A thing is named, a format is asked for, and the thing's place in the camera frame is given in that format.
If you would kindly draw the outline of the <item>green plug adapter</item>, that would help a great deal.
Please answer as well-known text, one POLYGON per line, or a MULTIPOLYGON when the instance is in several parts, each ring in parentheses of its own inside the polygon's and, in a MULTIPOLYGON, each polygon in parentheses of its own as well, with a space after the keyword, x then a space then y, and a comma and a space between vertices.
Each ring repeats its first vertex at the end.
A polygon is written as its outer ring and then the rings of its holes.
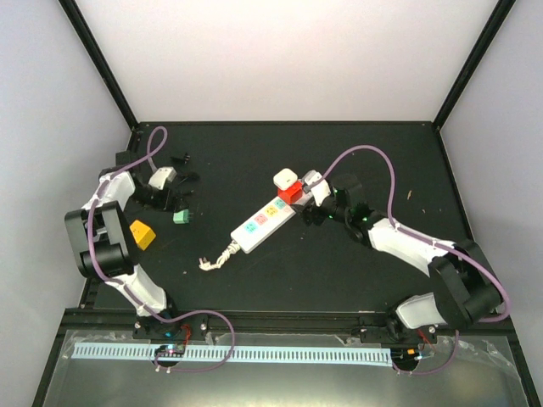
POLYGON ((189 224, 193 215, 188 209, 180 210, 173 214, 172 221, 176 225, 189 224))

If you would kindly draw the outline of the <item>yellow cube socket adapter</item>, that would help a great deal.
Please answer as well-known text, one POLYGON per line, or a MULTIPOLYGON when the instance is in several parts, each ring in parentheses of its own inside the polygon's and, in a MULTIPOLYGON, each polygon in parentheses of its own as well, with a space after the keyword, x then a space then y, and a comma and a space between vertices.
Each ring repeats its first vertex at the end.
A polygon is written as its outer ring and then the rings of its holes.
POLYGON ((156 234, 153 229, 140 220, 134 220, 130 225, 130 230, 136 245, 141 250, 146 250, 156 239, 156 234))

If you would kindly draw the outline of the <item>red cube socket adapter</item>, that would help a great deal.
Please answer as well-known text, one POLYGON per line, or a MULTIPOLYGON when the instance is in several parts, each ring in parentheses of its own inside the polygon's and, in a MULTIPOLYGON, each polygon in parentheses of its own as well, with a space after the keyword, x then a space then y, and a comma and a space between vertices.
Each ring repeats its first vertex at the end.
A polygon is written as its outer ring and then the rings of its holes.
POLYGON ((285 190, 277 190, 278 197, 280 197, 280 199, 282 199, 288 205, 298 202, 303 197, 303 194, 303 184, 301 181, 296 181, 285 190))

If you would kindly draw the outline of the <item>white charger block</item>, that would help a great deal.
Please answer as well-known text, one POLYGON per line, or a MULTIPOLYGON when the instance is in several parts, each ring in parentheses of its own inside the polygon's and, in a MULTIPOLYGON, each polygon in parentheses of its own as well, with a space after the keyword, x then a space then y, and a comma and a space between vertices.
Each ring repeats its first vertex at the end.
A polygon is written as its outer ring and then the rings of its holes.
POLYGON ((285 191, 298 180, 298 176, 291 169, 284 168, 277 172, 272 179, 279 190, 285 191))

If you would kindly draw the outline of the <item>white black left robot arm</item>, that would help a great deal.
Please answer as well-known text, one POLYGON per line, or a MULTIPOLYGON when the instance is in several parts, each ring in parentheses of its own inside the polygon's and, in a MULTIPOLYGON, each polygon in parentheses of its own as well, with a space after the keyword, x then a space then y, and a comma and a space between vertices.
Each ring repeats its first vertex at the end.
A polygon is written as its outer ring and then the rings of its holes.
POLYGON ((174 167, 152 165, 145 181, 137 169, 142 163, 139 159, 102 170, 97 190, 81 208, 64 216, 64 224, 80 273, 117 290, 135 308, 140 324, 152 324, 160 336, 172 338, 181 331, 182 318, 171 296, 143 269, 124 209, 130 198, 174 215, 188 204, 172 186, 174 167))

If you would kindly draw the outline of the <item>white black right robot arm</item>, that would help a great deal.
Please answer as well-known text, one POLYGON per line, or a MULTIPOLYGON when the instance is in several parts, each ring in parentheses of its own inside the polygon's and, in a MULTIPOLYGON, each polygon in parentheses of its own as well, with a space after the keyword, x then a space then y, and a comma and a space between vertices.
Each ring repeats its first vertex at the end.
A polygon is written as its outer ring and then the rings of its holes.
POLYGON ((385 321, 388 336, 396 342, 406 341, 424 326, 468 328, 503 303, 495 275, 477 243, 438 240, 390 220, 367 205, 362 185, 352 174, 327 181, 311 170, 301 183, 310 198, 296 203, 294 209, 306 224, 336 221, 353 241, 394 256, 429 279, 428 293, 402 299, 385 321))

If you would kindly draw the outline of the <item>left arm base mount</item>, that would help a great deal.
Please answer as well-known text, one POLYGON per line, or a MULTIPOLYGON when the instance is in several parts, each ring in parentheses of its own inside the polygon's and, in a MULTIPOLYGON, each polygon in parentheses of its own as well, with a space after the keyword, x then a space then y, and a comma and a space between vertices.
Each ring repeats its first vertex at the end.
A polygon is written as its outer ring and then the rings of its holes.
POLYGON ((209 316, 207 314, 193 315, 181 321, 165 323, 153 316, 138 317, 132 337, 150 341, 181 342, 188 338, 203 341, 207 333, 209 316))

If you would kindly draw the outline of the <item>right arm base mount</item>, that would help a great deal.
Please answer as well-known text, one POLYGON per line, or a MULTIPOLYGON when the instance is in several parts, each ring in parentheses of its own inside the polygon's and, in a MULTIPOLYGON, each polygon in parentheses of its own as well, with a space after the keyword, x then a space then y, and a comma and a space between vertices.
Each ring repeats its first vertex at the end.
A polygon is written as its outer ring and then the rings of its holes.
POLYGON ((437 343, 436 335, 422 328, 407 328, 392 315, 383 313, 362 314, 351 333, 363 343, 380 343, 400 347, 417 346, 419 343, 437 343))

